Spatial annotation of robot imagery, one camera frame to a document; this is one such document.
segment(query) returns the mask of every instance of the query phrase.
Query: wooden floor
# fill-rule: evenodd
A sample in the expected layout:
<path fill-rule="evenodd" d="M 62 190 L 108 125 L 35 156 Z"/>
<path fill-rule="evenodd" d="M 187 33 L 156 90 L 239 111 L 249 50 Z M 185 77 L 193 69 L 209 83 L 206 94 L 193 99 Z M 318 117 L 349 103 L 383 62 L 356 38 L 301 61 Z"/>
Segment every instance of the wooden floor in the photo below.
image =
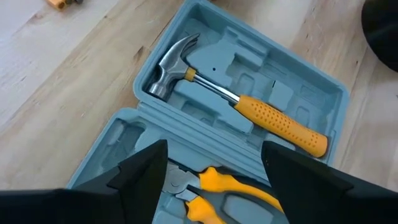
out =
<path fill-rule="evenodd" d="M 0 2 L 0 189 L 65 186 L 112 113 L 136 106 L 131 83 L 182 2 Z M 363 0 L 213 3 L 346 85 L 334 166 L 398 191 L 398 74 L 366 44 Z"/>

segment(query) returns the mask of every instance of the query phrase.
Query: black object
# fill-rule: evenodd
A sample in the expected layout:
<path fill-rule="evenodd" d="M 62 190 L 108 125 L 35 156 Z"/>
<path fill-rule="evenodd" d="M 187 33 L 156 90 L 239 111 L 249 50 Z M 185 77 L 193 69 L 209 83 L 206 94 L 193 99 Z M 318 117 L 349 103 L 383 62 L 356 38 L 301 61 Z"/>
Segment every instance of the black object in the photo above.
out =
<path fill-rule="evenodd" d="M 398 194 L 274 142 L 262 145 L 269 182 L 289 223 L 397 223 Z"/>
<path fill-rule="evenodd" d="M 0 223 L 151 223 L 167 153 L 157 141 L 72 190 L 0 192 Z"/>
<path fill-rule="evenodd" d="M 398 1 L 366 0 L 362 8 L 362 28 L 380 61 L 398 72 Z"/>

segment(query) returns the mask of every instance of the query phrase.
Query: yellow pliers handle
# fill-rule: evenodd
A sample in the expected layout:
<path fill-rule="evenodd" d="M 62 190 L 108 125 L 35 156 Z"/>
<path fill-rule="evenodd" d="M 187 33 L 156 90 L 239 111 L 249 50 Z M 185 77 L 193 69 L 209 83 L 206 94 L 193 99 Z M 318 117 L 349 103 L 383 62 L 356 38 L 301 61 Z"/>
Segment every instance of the yellow pliers handle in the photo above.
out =
<path fill-rule="evenodd" d="M 217 215 L 214 207 L 201 196 L 197 196 L 190 202 L 185 202 L 188 206 L 187 217 L 193 222 L 204 224 L 225 224 Z"/>
<path fill-rule="evenodd" d="M 199 174 L 199 179 L 200 187 L 203 190 L 209 192 L 241 192 L 262 199 L 282 213 L 284 212 L 279 201 L 270 194 L 250 185 L 242 184 L 231 175 L 220 174 L 214 167 L 209 167 L 205 172 Z"/>

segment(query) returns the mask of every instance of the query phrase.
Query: hammer handle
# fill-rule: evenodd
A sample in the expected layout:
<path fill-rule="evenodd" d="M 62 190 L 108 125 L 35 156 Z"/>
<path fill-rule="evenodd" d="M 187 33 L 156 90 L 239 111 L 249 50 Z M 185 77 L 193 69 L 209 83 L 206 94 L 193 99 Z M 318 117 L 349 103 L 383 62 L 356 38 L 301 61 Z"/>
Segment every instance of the hammer handle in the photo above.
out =
<path fill-rule="evenodd" d="M 234 108 L 253 123 L 294 143 L 315 157 L 326 153 L 326 136 L 302 126 L 266 103 L 250 96 L 240 96 Z"/>

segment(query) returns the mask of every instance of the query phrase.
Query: blue plastic tool case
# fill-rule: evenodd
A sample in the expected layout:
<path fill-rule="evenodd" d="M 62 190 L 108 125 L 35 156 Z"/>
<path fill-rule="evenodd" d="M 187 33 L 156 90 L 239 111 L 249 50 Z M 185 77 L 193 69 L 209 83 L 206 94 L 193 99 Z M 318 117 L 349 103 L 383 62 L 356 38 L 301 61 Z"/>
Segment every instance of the blue plastic tool case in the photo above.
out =
<path fill-rule="evenodd" d="M 178 81 L 167 102 L 146 93 L 157 78 L 157 62 L 164 53 L 176 41 L 196 33 L 200 37 L 186 57 L 189 64 L 237 95 L 261 99 L 328 136 L 327 153 L 319 160 L 332 163 L 349 99 L 345 87 L 212 3 L 187 0 L 134 80 L 134 94 L 141 102 L 136 109 L 123 108 L 112 116 L 68 188 L 102 174 L 159 139 L 168 140 L 170 159 L 192 170 L 224 166 L 265 185 L 269 183 L 260 157 L 264 140 L 305 154 L 196 83 Z M 220 216 L 227 216 L 228 223 L 287 222 L 266 203 L 236 194 L 203 195 Z M 189 223 L 183 202 L 162 193 L 154 223 Z"/>

